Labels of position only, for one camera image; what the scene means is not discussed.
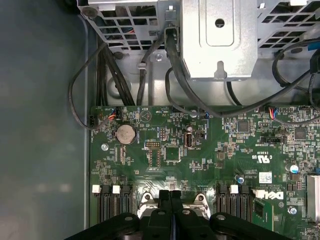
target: chip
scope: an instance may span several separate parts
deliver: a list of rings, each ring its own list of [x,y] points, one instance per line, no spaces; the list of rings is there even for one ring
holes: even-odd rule
[[[224,161],[218,161],[216,163],[216,167],[223,169],[225,167],[225,162]]]
[[[222,151],[219,151],[217,153],[217,157],[218,157],[219,160],[224,160],[226,158],[226,153],[222,152]]]
[[[290,174],[290,179],[292,180],[292,181],[299,181],[300,180],[300,173],[291,173]]]
[[[263,217],[264,217],[264,206],[262,206],[261,204],[255,202],[255,203],[254,203],[254,212],[255,212],[260,218],[263,218]]]
[[[307,139],[307,129],[305,127],[296,127],[294,129],[294,139],[295,140],[306,140]]]
[[[249,122],[238,121],[238,133],[248,133],[248,132],[249,132]]]

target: green circuit board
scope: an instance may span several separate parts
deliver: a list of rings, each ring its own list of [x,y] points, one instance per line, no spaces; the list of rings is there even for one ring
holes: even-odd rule
[[[196,107],[187,109],[200,113]],[[186,201],[205,194],[211,214],[244,218],[241,211],[246,211],[246,220],[288,238],[318,239],[319,225],[307,208],[306,178],[318,174],[320,123],[284,126],[267,109],[215,118],[172,106],[93,107],[90,123],[100,123],[115,110],[108,125],[90,133],[91,226],[120,212],[136,213],[145,192],[156,199],[159,190],[180,190]],[[316,115],[308,106],[279,106],[277,112],[285,121]],[[239,200],[236,206],[222,205],[222,189],[235,196],[234,185],[239,195],[243,186],[250,190],[245,210],[238,208]],[[130,201],[118,186],[126,187]],[[100,191],[111,197],[102,201]]]

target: connector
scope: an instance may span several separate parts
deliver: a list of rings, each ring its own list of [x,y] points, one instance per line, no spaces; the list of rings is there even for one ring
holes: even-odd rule
[[[320,74],[320,49],[310,59],[310,74]]]

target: gray metal panel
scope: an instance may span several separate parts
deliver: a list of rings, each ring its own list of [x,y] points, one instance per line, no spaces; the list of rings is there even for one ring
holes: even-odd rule
[[[63,239],[85,225],[85,132],[67,101],[85,28],[52,0],[0,3],[0,239]],[[82,74],[82,116],[84,93]]]

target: cable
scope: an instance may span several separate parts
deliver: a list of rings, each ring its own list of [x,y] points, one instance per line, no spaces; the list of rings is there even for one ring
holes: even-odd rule
[[[89,59],[85,62],[85,64],[79,69],[79,71],[72,77],[71,82],[69,83],[69,87],[68,87],[68,101],[70,104],[70,109],[72,112],[72,115],[74,116],[74,119],[77,121],[77,123],[87,129],[87,130],[97,130],[100,129],[101,127],[103,127],[104,125],[106,125],[109,122],[109,119],[105,119],[102,121],[101,124],[99,124],[98,126],[94,126],[94,127],[90,127],[85,125],[79,118],[75,105],[74,105],[74,100],[73,100],[73,95],[72,95],[72,91],[74,88],[74,84],[75,81],[77,80],[77,78],[79,77],[79,75],[81,74],[81,72],[88,67],[88,65],[98,56],[98,54],[107,46],[107,43],[104,42],[102,43],[99,48],[97,50],[95,50],[95,52],[89,57]]]
[[[98,45],[100,46],[103,41],[101,38],[97,38]],[[97,58],[97,80],[99,83],[99,93],[97,98],[100,97],[100,104],[98,106],[107,106],[108,97],[107,97],[107,64],[104,58],[103,52],[100,52]]]
[[[283,49],[281,52],[279,52],[275,56],[275,59],[272,63],[272,74],[273,74],[275,80],[280,84],[281,87],[286,87],[290,84],[290,82],[288,82],[286,79],[284,79],[279,73],[278,62],[281,59],[282,55],[291,49],[295,49],[298,47],[304,47],[305,45],[319,43],[319,42],[320,42],[320,39],[308,39],[308,40],[300,41],[300,42],[297,42],[297,43],[294,43],[294,44],[288,46],[287,48]],[[306,89],[304,89],[300,86],[297,86],[296,89],[299,89],[301,91],[308,93],[308,91]]]
[[[317,106],[317,104],[314,102],[314,99],[312,97],[312,91],[313,91],[313,88],[314,88],[315,80],[316,80],[316,75],[312,74],[311,77],[310,77],[309,88],[308,88],[309,100],[310,100],[310,103],[311,103],[312,107],[315,110],[320,111],[320,107]]]
[[[285,88],[283,88],[282,90],[280,90],[279,92],[259,101],[256,102],[252,105],[249,106],[244,106],[241,109],[236,109],[236,110],[230,110],[230,111],[225,111],[225,112],[217,112],[212,110],[210,107],[208,107],[196,94],[195,92],[192,90],[192,88],[190,87],[190,85],[188,84],[186,77],[184,75],[183,69],[182,69],[182,65],[180,62],[180,58],[178,57],[177,54],[177,48],[176,48],[176,42],[175,42],[175,38],[172,34],[169,34],[167,36],[166,39],[166,47],[167,47],[167,53],[173,68],[173,72],[180,84],[180,86],[182,87],[183,91],[185,92],[185,94],[194,102],[194,104],[196,104],[199,108],[205,110],[206,112],[208,112],[210,115],[213,115],[214,117],[217,118],[228,118],[228,117],[237,117],[238,115],[242,115],[245,114],[247,112],[253,111],[257,108],[260,108],[264,105],[267,105],[277,99],[279,99],[280,97],[282,97],[283,95],[287,94],[288,92],[290,92],[294,87],[296,87],[298,84],[302,83],[303,80],[305,79],[305,77],[309,74],[309,70],[306,71],[305,73],[303,73],[300,77],[298,77],[293,83],[291,83],[290,85],[286,86]]]
[[[316,79],[316,75],[315,74],[311,74],[311,77],[310,77],[310,82],[309,82],[309,88],[308,88],[308,92],[309,92],[309,100],[311,102],[311,105],[312,107],[319,111],[320,108],[316,105],[316,103],[314,102],[313,100],[313,97],[312,97],[312,89],[313,89],[313,86],[314,86],[314,83],[315,83],[315,79]],[[276,115],[274,115],[274,118],[273,118],[274,121],[278,122],[278,123],[281,123],[283,125],[287,125],[287,126],[294,126],[294,125],[307,125],[307,124],[312,124],[314,123],[315,121],[317,120],[320,120],[320,115],[319,116],[316,116],[310,120],[306,120],[306,121],[293,121],[293,122],[286,122],[286,121],[282,121],[280,119],[277,119],[276,118]]]
[[[104,56],[104,60],[105,60],[106,65],[109,67],[110,73],[111,73],[112,78],[114,80],[115,87],[119,92],[119,95],[120,95],[120,98],[121,98],[123,104],[125,106],[129,106],[129,101],[127,99],[126,93],[125,93],[125,91],[124,91],[124,89],[118,79],[118,75],[116,74],[112,64],[110,63],[109,58],[107,57],[107,53],[105,51],[103,52],[103,56]]]
[[[101,106],[102,105],[102,96],[101,96],[101,73],[99,71],[100,67],[100,63],[99,63],[99,58],[100,58],[101,54],[98,54],[98,61],[96,63],[96,67],[97,67],[97,71],[96,71],[96,88],[95,88],[95,105],[96,106]]]
[[[235,92],[232,88],[232,83],[230,81],[226,82],[226,89],[228,90],[228,93],[230,95],[230,98],[232,99],[232,101],[235,103],[235,105],[237,106],[242,106],[242,104],[239,102],[238,98],[235,95]]]
[[[310,120],[306,120],[306,121],[291,121],[291,122],[286,122],[286,121],[282,121],[280,119],[273,119],[275,122],[278,122],[280,124],[283,124],[283,125],[287,125],[287,126],[295,126],[295,125],[307,125],[307,124],[312,124],[314,123],[315,121],[317,120],[320,120],[320,115],[319,116],[316,116],[315,118],[312,118]]]
[[[168,69],[168,71],[166,71],[165,74],[165,93],[166,93],[166,97],[168,98],[168,101],[171,103],[171,105],[177,109],[178,111],[185,113],[185,114],[190,114],[190,115],[197,115],[197,116],[206,116],[207,113],[203,112],[203,113],[197,113],[194,111],[189,111],[184,109],[183,107],[179,106],[170,96],[170,79],[169,79],[169,75],[170,73],[173,71],[172,67]]]
[[[127,82],[125,80],[125,77],[122,74],[120,68],[118,67],[118,65],[117,65],[117,63],[116,63],[116,61],[114,59],[112,51],[108,47],[106,47],[105,48],[105,53],[106,53],[106,58],[109,60],[109,65],[108,66],[109,66],[109,68],[111,67],[112,69],[114,69],[114,71],[115,71],[115,73],[116,73],[116,75],[117,75],[117,77],[118,77],[118,79],[119,79],[119,81],[120,81],[120,83],[121,83],[121,85],[123,87],[123,91],[124,91],[124,93],[125,93],[125,95],[126,95],[126,97],[128,99],[129,105],[130,106],[134,106],[135,105],[134,99],[131,96],[130,89],[129,89],[128,84],[127,84]]]
[[[101,98],[102,105],[108,106],[108,96],[107,96],[107,64],[104,56],[100,53],[100,78],[101,78]]]
[[[157,50],[162,44],[164,43],[164,34],[162,33],[158,39],[152,44],[152,46],[146,51],[145,55],[143,56],[141,63],[146,63],[150,55]],[[136,95],[136,105],[140,106],[142,104],[142,99],[144,97],[144,91],[146,86],[146,70],[140,70],[139,76],[139,89]]]

